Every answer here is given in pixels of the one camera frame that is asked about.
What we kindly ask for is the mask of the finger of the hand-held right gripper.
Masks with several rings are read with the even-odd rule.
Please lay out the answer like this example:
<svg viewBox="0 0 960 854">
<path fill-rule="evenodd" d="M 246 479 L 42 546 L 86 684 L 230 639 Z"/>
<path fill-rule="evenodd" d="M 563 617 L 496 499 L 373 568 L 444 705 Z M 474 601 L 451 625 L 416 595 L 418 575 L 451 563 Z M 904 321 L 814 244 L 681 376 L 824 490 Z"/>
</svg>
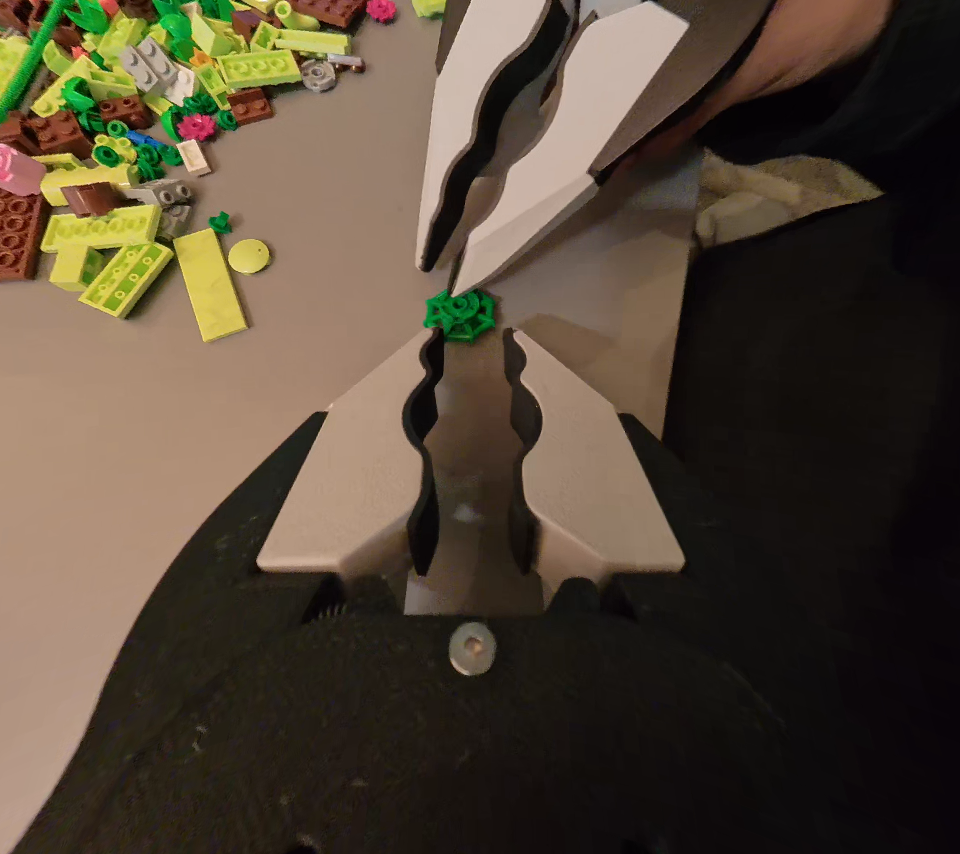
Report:
<svg viewBox="0 0 960 854">
<path fill-rule="evenodd" d="M 450 278 L 451 295 L 493 279 L 594 198 L 596 159 L 688 29 L 653 1 L 589 19 L 558 73 L 549 123 L 508 170 L 486 220 L 470 232 Z"/>
<path fill-rule="evenodd" d="M 420 271 L 435 268 L 508 110 L 554 63 L 572 20 L 563 0 L 469 0 L 434 89 L 416 229 Z"/>
</svg>

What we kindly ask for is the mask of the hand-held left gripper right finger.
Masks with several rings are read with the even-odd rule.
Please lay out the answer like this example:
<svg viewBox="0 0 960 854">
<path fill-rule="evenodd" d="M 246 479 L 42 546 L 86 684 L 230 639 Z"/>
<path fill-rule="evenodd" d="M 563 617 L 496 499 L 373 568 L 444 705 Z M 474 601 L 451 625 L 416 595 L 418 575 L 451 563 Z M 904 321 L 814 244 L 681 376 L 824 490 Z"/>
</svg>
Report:
<svg viewBox="0 0 960 854">
<path fill-rule="evenodd" d="M 528 334 L 503 333 L 521 441 L 508 515 L 523 573 L 674 573 L 685 554 L 615 407 Z"/>
</svg>

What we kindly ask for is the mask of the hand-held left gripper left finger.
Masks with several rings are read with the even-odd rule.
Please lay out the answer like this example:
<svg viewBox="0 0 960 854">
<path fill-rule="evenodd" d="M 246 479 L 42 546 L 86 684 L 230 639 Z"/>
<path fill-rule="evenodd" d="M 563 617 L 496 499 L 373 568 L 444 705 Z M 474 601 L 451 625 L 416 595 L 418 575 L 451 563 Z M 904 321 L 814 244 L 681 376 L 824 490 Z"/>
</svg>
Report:
<svg viewBox="0 0 960 854">
<path fill-rule="evenodd" d="M 258 555 L 265 572 L 341 578 L 429 571 L 439 504 L 426 436 L 444 372 L 440 329 L 424 329 L 339 397 Z"/>
</svg>

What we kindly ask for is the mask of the black green round toy piece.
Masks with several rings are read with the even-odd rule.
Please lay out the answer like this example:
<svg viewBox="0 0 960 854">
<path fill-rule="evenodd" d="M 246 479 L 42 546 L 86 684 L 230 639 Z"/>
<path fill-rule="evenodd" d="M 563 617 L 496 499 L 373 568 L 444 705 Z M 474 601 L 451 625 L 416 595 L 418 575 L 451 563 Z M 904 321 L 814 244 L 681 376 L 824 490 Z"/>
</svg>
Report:
<svg viewBox="0 0 960 854">
<path fill-rule="evenodd" d="M 447 343 L 473 344 L 496 326 L 497 303 L 481 289 L 457 297 L 443 290 L 425 305 L 423 326 L 440 330 Z"/>
</svg>

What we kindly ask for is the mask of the pile of colourful toy bricks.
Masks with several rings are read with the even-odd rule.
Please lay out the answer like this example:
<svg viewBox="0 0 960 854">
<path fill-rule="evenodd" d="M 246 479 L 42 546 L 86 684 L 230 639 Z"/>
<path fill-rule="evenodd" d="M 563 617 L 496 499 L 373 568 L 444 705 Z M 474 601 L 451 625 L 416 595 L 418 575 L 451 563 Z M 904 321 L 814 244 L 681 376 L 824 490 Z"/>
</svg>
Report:
<svg viewBox="0 0 960 854">
<path fill-rule="evenodd" d="M 2 0 L 2 283 L 50 281 L 127 319 L 170 263 L 201 339 L 249 324 L 234 273 L 269 246 L 220 212 L 186 233 L 183 175 L 205 145 L 274 115 L 271 89 L 333 90 L 361 73 L 357 25 L 392 0 Z"/>
</svg>

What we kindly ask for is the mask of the person's right forearm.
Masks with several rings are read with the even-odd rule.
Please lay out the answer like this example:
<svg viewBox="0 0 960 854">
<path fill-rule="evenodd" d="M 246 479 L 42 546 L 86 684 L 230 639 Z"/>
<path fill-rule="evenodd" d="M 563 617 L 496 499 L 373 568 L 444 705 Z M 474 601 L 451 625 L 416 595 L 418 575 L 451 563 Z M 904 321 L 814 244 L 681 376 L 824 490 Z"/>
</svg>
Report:
<svg viewBox="0 0 960 854">
<path fill-rule="evenodd" d="M 725 160 L 808 155 L 846 164 L 884 190 L 957 177 L 959 0 L 894 0 L 858 58 L 798 88 L 696 116 Z"/>
</svg>

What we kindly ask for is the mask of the person's right hand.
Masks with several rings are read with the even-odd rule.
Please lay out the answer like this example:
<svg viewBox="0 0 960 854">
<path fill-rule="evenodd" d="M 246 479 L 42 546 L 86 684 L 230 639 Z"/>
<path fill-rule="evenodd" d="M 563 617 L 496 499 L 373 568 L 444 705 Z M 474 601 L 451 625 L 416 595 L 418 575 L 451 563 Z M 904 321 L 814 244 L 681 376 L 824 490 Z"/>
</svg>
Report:
<svg viewBox="0 0 960 854">
<path fill-rule="evenodd" d="M 723 108 L 798 88 L 865 53 L 894 0 L 776 0 L 750 55 L 721 92 Z"/>
</svg>

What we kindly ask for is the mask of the person's black jacket torso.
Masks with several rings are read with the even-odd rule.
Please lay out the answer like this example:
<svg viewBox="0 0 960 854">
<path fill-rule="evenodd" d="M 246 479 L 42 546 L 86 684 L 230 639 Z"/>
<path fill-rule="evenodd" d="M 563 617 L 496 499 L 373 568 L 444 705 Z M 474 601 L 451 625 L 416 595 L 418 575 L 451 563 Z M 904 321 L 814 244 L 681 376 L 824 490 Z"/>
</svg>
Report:
<svg viewBox="0 0 960 854">
<path fill-rule="evenodd" d="M 831 642 L 847 848 L 958 852 L 958 188 L 702 253 L 668 446 Z"/>
</svg>

